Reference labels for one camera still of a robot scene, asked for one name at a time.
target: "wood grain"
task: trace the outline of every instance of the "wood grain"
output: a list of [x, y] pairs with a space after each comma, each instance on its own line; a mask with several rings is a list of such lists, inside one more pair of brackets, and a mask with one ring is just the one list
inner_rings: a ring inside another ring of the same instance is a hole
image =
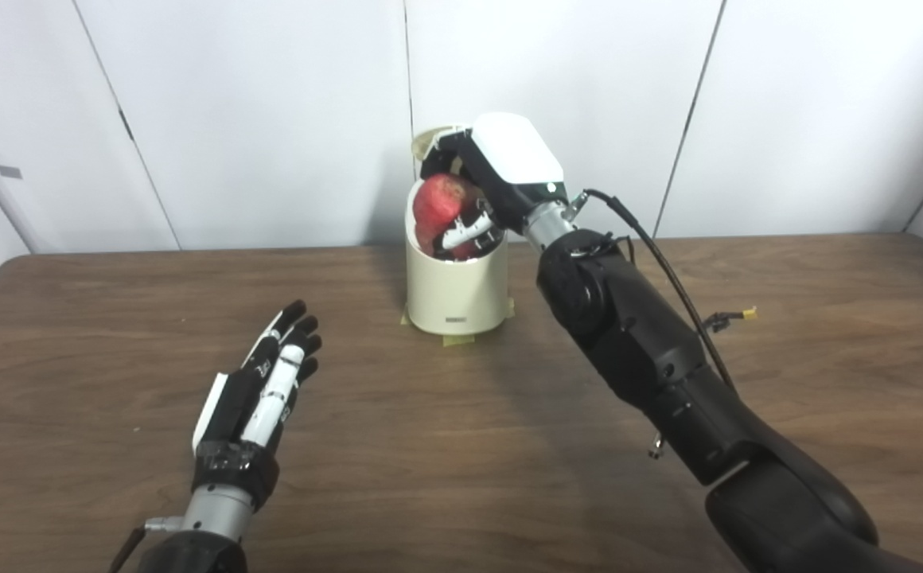
[[[759, 307], [716, 337], [746, 402], [923, 561], [922, 240], [661, 246], [703, 313]], [[649, 425], [554, 324], [531, 251], [510, 262], [515, 318], [443, 348], [399, 324], [397, 247], [10, 261], [0, 571], [103, 570], [128, 529], [184, 511], [214, 372], [294, 298], [326, 345], [247, 538], [254, 573], [740, 571], [702, 487], [646, 457]]]

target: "silver cylinder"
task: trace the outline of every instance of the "silver cylinder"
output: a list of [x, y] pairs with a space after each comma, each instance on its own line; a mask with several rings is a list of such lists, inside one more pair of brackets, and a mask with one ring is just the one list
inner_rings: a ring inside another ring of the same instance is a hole
[[554, 240], [576, 229], [570, 221], [564, 218], [564, 209], [566, 207], [560, 202], [542, 203], [526, 217], [522, 235], [529, 243], [532, 243], [537, 253], [546, 251]]
[[253, 497], [231, 485], [201, 485], [182, 517], [182, 531], [210, 531], [236, 543], [253, 517]]

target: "wire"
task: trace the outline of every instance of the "wire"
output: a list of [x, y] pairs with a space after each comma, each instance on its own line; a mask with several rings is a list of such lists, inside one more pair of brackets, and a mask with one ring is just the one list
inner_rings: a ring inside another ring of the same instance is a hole
[[646, 244], [646, 247], [652, 253], [653, 258], [656, 259], [660, 268], [666, 273], [666, 277], [670, 279], [673, 290], [676, 291], [677, 297], [680, 298], [681, 303], [684, 304], [684, 308], [687, 309], [687, 315], [691, 316], [691, 322], [695, 324], [695, 331], [698, 331], [699, 337], [702, 338], [702, 344], [705, 344], [709, 356], [712, 357], [713, 365], [716, 366], [716, 371], [719, 372], [720, 377], [723, 378], [723, 383], [726, 384], [727, 387], [734, 389], [734, 380], [730, 377], [730, 371], [726, 369], [726, 363], [723, 362], [723, 358], [719, 355], [716, 344], [713, 344], [712, 338], [709, 337], [709, 330], [706, 329], [705, 324], [702, 322], [699, 311], [695, 309], [695, 304], [691, 303], [691, 297], [687, 296], [687, 290], [684, 289], [684, 285], [681, 284], [680, 279], [677, 278], [677, 273], [673, 271], [673, 267], [670, 266], [666, 257], [663, 256], [663, 252], [656, 246], [656, 243], [652, 240], [651, 236], [649, 236], [649, 233], [646, 232], [646, 229], [642, 228], [642, 224], [639, 224], [639, 220], [635, 218], [635, 215], [633, 215], [617, 197], [607, 195], [607, 193], [597, 191], [596, 189], [585, 189], [585, 193], [606, 203], [606, 206], [610, 207], [611, 211], [614, 211], [614, 213], [628, 224], [628, 226], [635, 229], [635, 232], [639, 238], [642, 239], [642, 242]]
[[123, 565], [126, 565], [126, 559], [133, 555], [133, 551], [144, 536], [146, 536], [146, 530], [142, 526], [130, 531], [130, 536], [126, 538], [126, 543], [119, 549], [119, 554], [115, 556], [115, 559], [111, 561], [111, 565], [108, 566], [108, 573], [119, 573]]

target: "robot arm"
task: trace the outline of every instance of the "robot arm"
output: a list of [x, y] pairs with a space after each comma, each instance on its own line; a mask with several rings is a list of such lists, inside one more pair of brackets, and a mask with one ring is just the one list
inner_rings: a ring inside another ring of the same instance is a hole
[[599, 232], [578, 229], [563, 171], [524, 117], [494, 113], [442, 133], [422, 176], [450, 170], [483, 189], [491, 217], [540, 251], [557, 322], [614, 394], [641, 410], [702, 485], [706, 512], [755, 573], [923, 572], [877, 547], [872, 519], [825, 468], [760, 420], [706, 362], [697, 331]]
[[184, 516], [149, 519], [123, 545], [116, 573], [146, 531], [172, 536], [140, 559], [140, 573], [244, 573], [243, 534], [274, 492], [275, 459], [298, 385], [314, 372], [317, 319], [295, 301], [260, 334], [243, 365], [214, 378], [193, 431], [193, 497]]

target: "red apple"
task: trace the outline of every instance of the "red apple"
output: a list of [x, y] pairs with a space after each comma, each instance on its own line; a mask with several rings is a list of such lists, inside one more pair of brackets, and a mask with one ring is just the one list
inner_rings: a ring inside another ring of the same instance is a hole
[[450, 173], [437, 173], [423, 181], [415, 193], [411, 211], [415, 224], [447, 231], [462, 211], [476, 203], [476, 188], [471, 182]]
[[[433, 239], [454, 226], [462, 212], [475, 209], [476, 199], [476, 186], [457, 175], [437, 173], [423, 181], [411, 204], [415, 215], [415, 240], [420, 250], [432, 257]], [[471, 259], [476, 254], [476, 246], [472, 243], [459, 244], [451, 250], [455, 260]]]
[[419, 250], [426, 256], [433, 256], [433, 239], [440, 235], [437, 229], [426, 224], [415, 224], [415, 242], [419, 243]]

